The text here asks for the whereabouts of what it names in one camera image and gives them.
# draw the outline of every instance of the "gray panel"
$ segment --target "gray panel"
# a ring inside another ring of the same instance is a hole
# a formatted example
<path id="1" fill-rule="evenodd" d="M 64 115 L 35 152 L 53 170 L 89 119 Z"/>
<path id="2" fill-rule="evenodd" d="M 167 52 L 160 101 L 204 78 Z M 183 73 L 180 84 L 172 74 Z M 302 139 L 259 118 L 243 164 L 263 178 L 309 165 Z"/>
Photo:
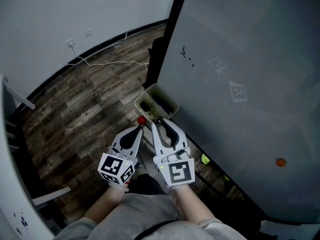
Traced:
<path id="1" fill-rule="evenodd" d="M 180 104 L 173 120 L 284 221 L 320 222 L 319 9 L 320 0 L 185 0 L 158 79 Z"/>

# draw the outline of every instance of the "gray shirt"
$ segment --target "gray shirt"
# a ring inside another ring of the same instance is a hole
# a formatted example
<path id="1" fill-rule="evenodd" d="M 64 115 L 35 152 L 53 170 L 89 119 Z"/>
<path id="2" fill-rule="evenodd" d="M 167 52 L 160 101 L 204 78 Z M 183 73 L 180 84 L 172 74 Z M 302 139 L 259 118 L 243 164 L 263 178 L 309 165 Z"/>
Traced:
<path id="1" fill-rule="evenodd" d="M 134 240 L 145 230 L 166 221 L 174 222 L 161 226 L 144 239 L 245 240 L 216 218 L 206 218 L 199 225 L 184 219 L 169 196 L 127 193 L 100 224 L 81 218 L 64 228 L 54 240 Z"/>

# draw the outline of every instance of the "black strap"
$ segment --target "black strap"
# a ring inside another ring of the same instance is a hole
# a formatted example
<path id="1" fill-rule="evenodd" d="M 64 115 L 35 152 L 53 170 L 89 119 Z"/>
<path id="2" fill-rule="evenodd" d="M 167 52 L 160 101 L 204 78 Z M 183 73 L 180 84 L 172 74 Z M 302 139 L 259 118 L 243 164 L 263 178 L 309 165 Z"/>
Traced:
<path id="1" fill-rule="evenodd" d="M 164 226 L 166 224 L 169 224 L 171 222 L 175 222 L 175 220 L 168 220 L 168 221 L 161 222 L 161 223 L 159 223 L 157 225 L 154 225 L 154 226 L 150 227 L 149 229 L 143 231 L 142 233 L 138 234 L 134 240 L 141 240 L 141 239 L 149 236 L 153 232 L 155 232 L 160 227 L 162 227 L 162 226 Z"/>

